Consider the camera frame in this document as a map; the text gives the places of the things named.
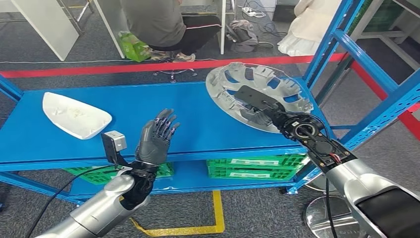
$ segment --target green plastic crate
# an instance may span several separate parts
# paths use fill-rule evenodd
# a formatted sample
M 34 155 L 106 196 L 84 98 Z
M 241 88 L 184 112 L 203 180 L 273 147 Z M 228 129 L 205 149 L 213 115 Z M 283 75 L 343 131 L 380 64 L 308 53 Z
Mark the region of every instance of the green plastic crate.
M 223 165 L 209 166 L 209 177 L 213 179 L 263 179 L 276 181 L 290 181 L 296 174 L 297 169 L 280 167 L 258 167 Z
M 371 3 L 372 0 L 366 0 L 363 3 L 348 31 L 348 35 L 353 32 Z M 391 27 L 403 11 L 404 9 L 393 0 L 384 0 L 372 20 L 364 29 L 364 32 L 388 31 L 389 27 Z
M 78 168 L 65 168 L 63 170 L 73 174 L 73 175 L 79 175 L 87 170 L 91 170 L 94 169 L 95 167 L 78 167 Z M 173 170 L 173 165 L 172 163 L 165 163 L 165 164 L 161 164 L 159 166 L 159 170 L 157 171 L 157 178 L 162 178 L 162 177 L 169 177 L 169 176 L 173 176 L 174 174 L 174 170 Z M 107 167 L 107 168 L 103 168 L 100 170 L 95 170 L 92 171 L 91 173 L 85 174 L 80 176 L 80 178 L 96 184 L 96 185 L 100 185 L 100 184 L 105 184 L 108 183 L 109 181 L 111 181 L 111 179 L 113 179 L 115 176 L 117 175 L 117 171 L 115 171 L 114 167 Z
M 306 155 L 275 155 L 275 156 L 259 156 L 237 159 L 207 160 L 207 166 L 220 165 L 242 165 L 242 166 L 274 166 L 291 169 L 300 169 L 307 163 Z

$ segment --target red tape line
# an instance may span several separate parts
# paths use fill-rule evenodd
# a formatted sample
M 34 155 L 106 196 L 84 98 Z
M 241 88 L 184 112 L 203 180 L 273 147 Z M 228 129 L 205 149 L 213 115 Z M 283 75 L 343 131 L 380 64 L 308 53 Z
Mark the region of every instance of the red tape line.
M 344 54 L 333 54 L 330 61 L 340 61 Z M 280 56 L 263 57 L 248 59 L 223 59 L 223 60 L 204 60 L 182 63 L 141 63 L 133 65 L 108 65 L 93 67 L 74 67 L 74 68 L 51 68 L 40 70 L 20 70 L 20 71 L 0 71 L 5 78 L 29 78 L 29 77 L 50 77 L 50 76 L 70 76 L 85 74 L 106 74 L 106 73 L 128 73 L 128 72 L 148 72 L 162 70 L 179 69 L 198 69 L 198 68 L 216 68 L 228 65 L 232 62 L 254 63 L 254 64 L 278 64 L 278 63 L 310 63 L 313 56 Z
M 360 78 L 369 86 L 369 88 L 381 99 L 385 100 L 388 95 L 385 91 L 375 82 L 375 80 L 358 64 L 353 62 L 351 68 L 359 75 Z M 403 112 L 398 116 L 398 119 L 406 126 L 406 128 L 420 140 L 420 121 L 418 121 L 412 114 L 411 110 L 416 108 L 419 104 L 412 106 L 409 110 Z

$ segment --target green box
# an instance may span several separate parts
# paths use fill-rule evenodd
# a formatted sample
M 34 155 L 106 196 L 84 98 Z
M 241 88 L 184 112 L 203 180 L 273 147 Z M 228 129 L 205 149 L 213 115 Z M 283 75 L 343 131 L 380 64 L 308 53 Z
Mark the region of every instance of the green box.
M 207 160 L 208 166 L 220 165 L 241 165 L 241 166 L 273 166 L 290 169 L 300 169 L 307 162 L 306 155 L 291 154 L 291 155 L 275 155 L 275 156 L 259 156 L 237 159 L 222 159 L 222 160 Z
M 259 166 L 208 166 L 209 177 L 214 179 L 263 179 L 276 181 L 290 181 L 297 169 L 281 167 Z
M 124 51 L 125 56 L 128 59 L 142 62 L 150 58 L 148 52 L 148 45 L 134 36 L 130 32 L 120 32 L 121 47 Z
M 78 167 L 78 168 L 65 168 L 63 170 L 73 175 L 79 175 L 85 171 L 88 171 L 94 168 L 95 167 Z M 173 170 L 172 163 L 165 163 L 159 166 L 156 178 L 169 177 L 169 176 L 173 176 L 173 174 L 174 174 L 174 170 Z M 95 170 L 95 171 L 92 171 L 91 173 L 82 175 L 80 176 L 80 178 L 90 183 L 93 183 L 95 185 L 100 185 L 100 184 L 108 183 L 116 175 L 117 175 L 117 171 L 115 170 L 114 167 L 106 167 L 106 168 Z

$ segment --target gray shirt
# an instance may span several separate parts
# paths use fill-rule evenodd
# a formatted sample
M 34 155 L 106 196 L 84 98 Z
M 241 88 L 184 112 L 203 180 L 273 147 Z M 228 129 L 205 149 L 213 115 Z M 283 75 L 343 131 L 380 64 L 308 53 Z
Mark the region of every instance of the gray shirt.
M 169 47 L 179 43 L 186 26 L 178 0 L 120 0 L 128 28 L 148 45 Z

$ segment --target gray bag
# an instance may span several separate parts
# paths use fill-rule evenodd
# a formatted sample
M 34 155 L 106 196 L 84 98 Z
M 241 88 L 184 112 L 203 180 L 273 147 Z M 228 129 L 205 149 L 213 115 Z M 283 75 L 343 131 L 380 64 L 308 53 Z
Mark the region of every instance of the gray bag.
M 227 27 L 229 40 L 232 40 L 231 50 L 235 52 L 251 52 L 258 45 L 254 26 L 247 20 L 234 20 Z

